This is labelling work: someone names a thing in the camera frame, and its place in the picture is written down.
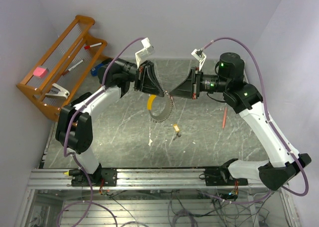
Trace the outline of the large keyring with yellow handle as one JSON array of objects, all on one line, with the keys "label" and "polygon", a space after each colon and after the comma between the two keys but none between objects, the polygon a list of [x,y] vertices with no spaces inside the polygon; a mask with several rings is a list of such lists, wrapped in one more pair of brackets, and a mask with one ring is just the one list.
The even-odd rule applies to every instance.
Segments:
[{"label": "large keyring with yellow handle", "polygon": [[161,113],[159,113],[158,115],[154,115],[152,113],[152,107],[153,107],[153,102],[156,99],[156,95],[150,95],[148,102],[147,102],[147,110],[149,111],[149,115],[150,115],[150,120],[155,122],[155,123],[162,123],[165,120],[167,120],[173,110],[174,107],[174,102],[173,102],[173,98],[172,96],[169,94],[168,91],[164,92],[164,97],[165,97],[165,106],[163,108],[163,110],[161,111]]}]

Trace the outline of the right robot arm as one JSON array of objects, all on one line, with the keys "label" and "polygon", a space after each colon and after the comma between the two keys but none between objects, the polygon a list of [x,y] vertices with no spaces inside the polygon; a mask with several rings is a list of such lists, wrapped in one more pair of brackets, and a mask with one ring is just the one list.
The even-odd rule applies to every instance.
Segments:
[{"label": "right robot arm", "polygon": [[191,68],[188,77],[171,91],[174,97],[197,99],[201,92],[222,93],[223,100],[250,126],[265,149],[268,160],[231,159],[219,167],[220,181],[231,185],[237,179],[262,182],[272,191],[278,190],[311,163],[307,153],[299,153],[288,144],[274,121],[266,116],[263,97],[258,89],[244,81],[245,62],[232,52],[220,55],[215,75]]}]

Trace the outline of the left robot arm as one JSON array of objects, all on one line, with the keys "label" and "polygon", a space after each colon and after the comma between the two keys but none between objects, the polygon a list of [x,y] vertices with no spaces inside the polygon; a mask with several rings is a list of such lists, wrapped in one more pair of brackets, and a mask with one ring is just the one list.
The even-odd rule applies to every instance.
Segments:
[{"label": "left robot arm", "polygon": [[85,93],[72,103],[64,106],[59,114],[55,138],[63,145],[64,156],[73,156],[79,167],[79,176],[91,186],[102,179],[102,166],[95,157],[92,123],[106,108],[121,99],[134,85],[135,91],[164,97],[152,61],[141,65],[111,58],[104,60],[97,68],[96,75],[101,87],[95,93]]}]

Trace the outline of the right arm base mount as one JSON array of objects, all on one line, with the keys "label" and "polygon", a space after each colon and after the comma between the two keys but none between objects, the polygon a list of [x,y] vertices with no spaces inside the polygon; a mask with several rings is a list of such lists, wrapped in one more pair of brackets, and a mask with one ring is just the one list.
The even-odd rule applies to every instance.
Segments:
[{"label": "right arm base mount", "polygon": [[228,167],[237,158],[232,158],[221,166],[209,166],[204,168],[204,172],[199,175],[200,180],[204,180],[206,186],[247,186],[248,180],[245,178],[236,179],[231,176]]}]

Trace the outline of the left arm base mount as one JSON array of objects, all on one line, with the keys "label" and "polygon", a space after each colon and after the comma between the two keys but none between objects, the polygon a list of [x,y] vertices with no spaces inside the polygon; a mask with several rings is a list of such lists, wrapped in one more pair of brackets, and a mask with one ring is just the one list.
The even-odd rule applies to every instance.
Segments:
[{"label": "left arm base mount", "polygon": [[[117,170],[112,168],[100,168],[94,174],[88,174],[92,186],[115,187],[117,184]],[[89,187],[89,181],[81,170],[78,176],[71,176],[72,187]]]}]

